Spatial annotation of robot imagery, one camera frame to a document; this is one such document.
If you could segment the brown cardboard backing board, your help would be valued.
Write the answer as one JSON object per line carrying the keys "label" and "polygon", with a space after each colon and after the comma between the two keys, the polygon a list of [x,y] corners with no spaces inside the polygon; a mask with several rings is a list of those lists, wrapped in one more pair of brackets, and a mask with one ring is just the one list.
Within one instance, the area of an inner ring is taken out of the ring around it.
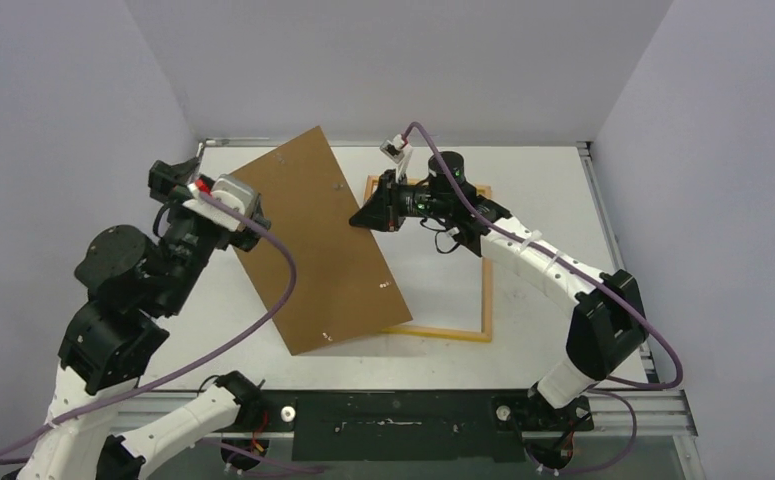
{"label": "brown cardboard backing board", "polygon": [[412,315],[323,131],[314,127],[233,171],[261,195],[270,231],[296,263],[273,322],[292,355],[381,332]]}

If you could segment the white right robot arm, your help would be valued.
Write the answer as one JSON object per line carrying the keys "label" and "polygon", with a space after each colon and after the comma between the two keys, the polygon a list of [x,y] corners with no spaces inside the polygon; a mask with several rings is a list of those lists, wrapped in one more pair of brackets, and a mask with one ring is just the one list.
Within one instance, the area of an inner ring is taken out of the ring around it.
{"label": "white right robot arm", "polygon": [[565,353],[529,390],[531,421],[556,427],[568,405],[608,379],[648,337],[634,277],[585,265],[541,239],[509,210],[482,194],[454,151],[432,156],[427,177],[411,184],[398,169],[384,171],[354,213],[352,227],[396,232],[410,218],[432,220],[461,247],[525,280],[568,316]]}

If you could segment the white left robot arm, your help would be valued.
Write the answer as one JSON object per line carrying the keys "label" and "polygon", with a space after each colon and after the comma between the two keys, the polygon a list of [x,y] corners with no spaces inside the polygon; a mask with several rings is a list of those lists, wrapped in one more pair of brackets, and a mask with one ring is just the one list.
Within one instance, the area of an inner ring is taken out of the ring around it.
{"label": "white left robot arm", "polygon": [[154,163],[148,186],[167,229],[116,225],[91,241],[75,269],[87,300],[66,328],[47,418],[16,479],[145,479],[201,435],[260,420],[257,387],[231,372],[161,421],[111,431],[116,399],[135,389],[167,340],[158,319],[180,312],[215,251],[249,251],[269,225],[257,191],[230,175],[199,174],[196,160]]}

